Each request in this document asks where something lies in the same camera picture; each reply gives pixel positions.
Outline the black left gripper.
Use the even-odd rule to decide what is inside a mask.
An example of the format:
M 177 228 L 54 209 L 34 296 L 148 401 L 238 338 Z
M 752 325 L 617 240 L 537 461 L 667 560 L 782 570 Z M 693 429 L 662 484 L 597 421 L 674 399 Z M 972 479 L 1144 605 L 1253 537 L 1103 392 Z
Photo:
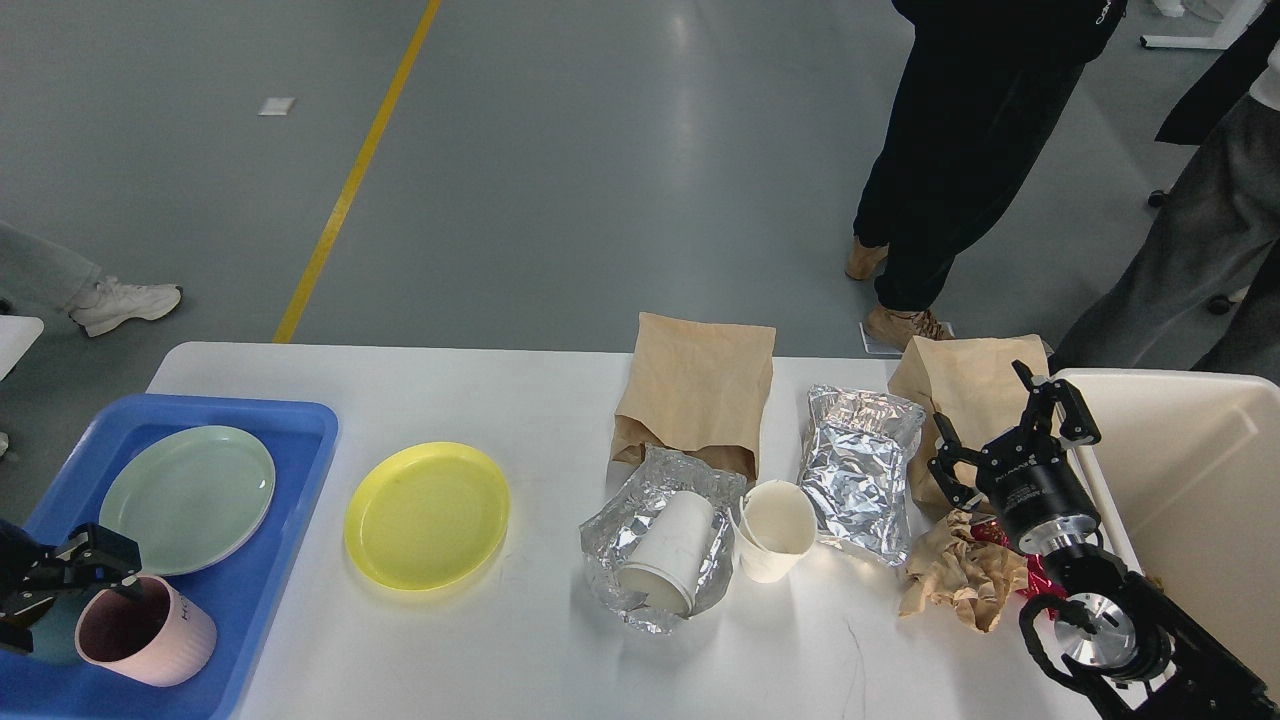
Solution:
M 41 544 L 23 528 L 1 520 L 1 646 L 29 656 L 35 628 L 50 614 L 56 597 L 114 591 L 141 600 L 140 546 L 106 527 L 86 523 L 59 546 Z

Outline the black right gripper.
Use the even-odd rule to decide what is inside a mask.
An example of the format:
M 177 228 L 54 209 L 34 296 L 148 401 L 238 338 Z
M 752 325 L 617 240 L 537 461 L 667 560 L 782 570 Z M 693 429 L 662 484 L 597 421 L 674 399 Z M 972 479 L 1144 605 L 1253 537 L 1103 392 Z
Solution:
M 1014 429 L 982 450 L 963 446 L 950 418 L 933 413 L 940 432 L 936 455 L 927 466 L 943 498 L 964 512 L 992 514 L 1014 550 L 1046 556 L 1085 543 L 1100 529 L 1097 507 L 1052 436 L 1051 421 L 1062 411 L 1059 437 L 1069 446 L 1097 445 L 1102 436 L 1080 391 L 1068 380 L 1036 375 L 1020 360 L 1011 363 L 1028 392 Z M 975 486 L 963 484 L 956 465 L 975 468 Z

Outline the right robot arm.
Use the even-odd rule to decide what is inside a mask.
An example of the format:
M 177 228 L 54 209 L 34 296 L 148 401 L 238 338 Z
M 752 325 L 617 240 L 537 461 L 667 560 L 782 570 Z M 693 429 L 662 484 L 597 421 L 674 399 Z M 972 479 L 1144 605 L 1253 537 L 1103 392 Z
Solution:
M 1101 544 L 1100 511 L 1068 462 L 1102 438 L 1079 389 L 1019 360 L 1012 369 L 1028 393 L 1019 423 L 973 450 L 937 413 L 928 468 L 956 510 L 989 503 L 1012 550 L 1061 587 L 1019 614 L 1036 665 L 1102 719 L 1275 719 L 1265 682 Z

